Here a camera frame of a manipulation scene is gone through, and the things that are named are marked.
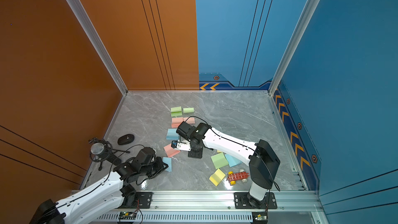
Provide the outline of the pink fanned memo pad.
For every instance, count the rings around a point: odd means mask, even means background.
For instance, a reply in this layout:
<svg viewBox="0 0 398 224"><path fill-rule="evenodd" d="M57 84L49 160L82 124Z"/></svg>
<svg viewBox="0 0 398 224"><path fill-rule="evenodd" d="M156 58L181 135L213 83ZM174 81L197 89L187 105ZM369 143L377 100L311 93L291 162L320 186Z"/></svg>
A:
<svg viewBox="0 0 398 224"><path fill-rule="evenodd" d="M183 117L178 117L178 118L172 118L172 128L177 128L182 122L184 122Z"/></svg>

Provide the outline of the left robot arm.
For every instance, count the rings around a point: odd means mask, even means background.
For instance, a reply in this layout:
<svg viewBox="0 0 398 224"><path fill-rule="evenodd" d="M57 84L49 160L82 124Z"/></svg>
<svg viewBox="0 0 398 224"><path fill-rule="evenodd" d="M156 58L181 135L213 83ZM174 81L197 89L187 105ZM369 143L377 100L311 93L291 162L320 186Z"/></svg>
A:
<svg viewBox="0 0 398 224"><path fill-rule="evenodd" d="M107 176L91 186L57 202L47 200L36 210L32 224L88 224L99 216L121 206L140 213L151 199L141 196L133 187L140 177L156 178L169 165L155 150L143 147L135 157L114 167Z"/></svg>

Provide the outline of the blue memo pad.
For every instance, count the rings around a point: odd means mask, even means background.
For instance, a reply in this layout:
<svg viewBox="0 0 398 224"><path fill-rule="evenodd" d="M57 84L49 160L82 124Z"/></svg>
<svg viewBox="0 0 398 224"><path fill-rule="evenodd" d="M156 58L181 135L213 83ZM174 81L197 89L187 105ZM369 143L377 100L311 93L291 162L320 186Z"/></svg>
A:
<svg viewBox="0 0 398 224"><path fill-rule="evenodd" d="M168 129L166 139L170 141L179 140L179 134L177 133L177 129Z"/></svg>
<svg viewBox="0 0 398 224"><path fill-rule="evenodd" d="M163 157L162 161L167 165L167 168L165 170L167 172L172 172L172 159L169 157Z"/></svg>
<svg viewBox="0 0 398 224"><path fill-rule="evenodd" d="M235 157L233 157L233 156L231 156L229 154L225 153L224 156L225 156L225 158L226 158L226 160L228 162L229 167L234 167L234 166L237 166L237 165L242 163L239 159L237 159L237 158L235 158Z"/></svg>

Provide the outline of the torn green memo page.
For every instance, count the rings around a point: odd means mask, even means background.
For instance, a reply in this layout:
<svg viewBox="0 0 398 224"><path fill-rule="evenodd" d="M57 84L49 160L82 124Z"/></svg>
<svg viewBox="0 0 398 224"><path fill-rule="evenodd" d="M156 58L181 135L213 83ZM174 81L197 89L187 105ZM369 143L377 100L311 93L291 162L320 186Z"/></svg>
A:
<svg viewBox="0 0 398 224"><path fill-rule="evenodd" d="M183 108L183 113L184 114L194 113L194 108L193 107Z"/></svg>

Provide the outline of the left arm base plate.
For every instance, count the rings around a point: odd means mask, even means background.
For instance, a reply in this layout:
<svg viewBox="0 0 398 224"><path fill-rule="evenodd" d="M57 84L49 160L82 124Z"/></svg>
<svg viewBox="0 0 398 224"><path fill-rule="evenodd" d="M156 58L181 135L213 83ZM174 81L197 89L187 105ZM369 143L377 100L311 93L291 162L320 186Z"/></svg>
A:
<svg viewBox="0 0 398 224"><path fill-rule="evenodd" d="M149 209L152 202L152 196L153 192L151 191L133 193L132 195L125 197L121 207Z"/></svg>

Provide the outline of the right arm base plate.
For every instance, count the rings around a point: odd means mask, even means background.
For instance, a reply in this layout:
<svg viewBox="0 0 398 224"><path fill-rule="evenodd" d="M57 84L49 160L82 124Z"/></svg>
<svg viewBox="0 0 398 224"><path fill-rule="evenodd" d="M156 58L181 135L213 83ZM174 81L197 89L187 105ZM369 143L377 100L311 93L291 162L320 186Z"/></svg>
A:
<svg viewBox="0 0 398 224"><path fill-rule="evenodd" d="M262 200L252 197L249 192L235 192L234 204L236 209L277 209L275 195L272 192L266 192Z"/></svg>

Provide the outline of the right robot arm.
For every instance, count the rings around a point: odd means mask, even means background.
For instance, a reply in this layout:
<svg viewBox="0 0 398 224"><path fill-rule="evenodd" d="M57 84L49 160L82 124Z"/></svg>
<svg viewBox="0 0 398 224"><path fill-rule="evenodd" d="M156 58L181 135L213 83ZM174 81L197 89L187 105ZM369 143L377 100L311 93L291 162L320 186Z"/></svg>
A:
<svg viewBox="0 0 398 224"><path fill-rule="evenodd" d="M191 153L197 156L204 147L219 150L240 160L249 167L252 184L242 204L253 209L276 209L271 195L280 166L280 159L265 140L257 143L239 140L224 134L207 123L193 126L183 121L176 133L190 143Z"/></svg>

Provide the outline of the torn pink memo page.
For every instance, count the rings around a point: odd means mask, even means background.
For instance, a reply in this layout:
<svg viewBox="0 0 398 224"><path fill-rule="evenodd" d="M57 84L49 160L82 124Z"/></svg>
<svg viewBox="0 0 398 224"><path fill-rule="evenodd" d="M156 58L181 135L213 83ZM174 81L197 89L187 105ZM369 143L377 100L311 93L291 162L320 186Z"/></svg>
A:
<svg viewBox="0 0 398 224"><path fill-rule="evenodd" d="M195 124L195 118L194 117L183 118L183 121L188 123L188 124Z"/></svg>

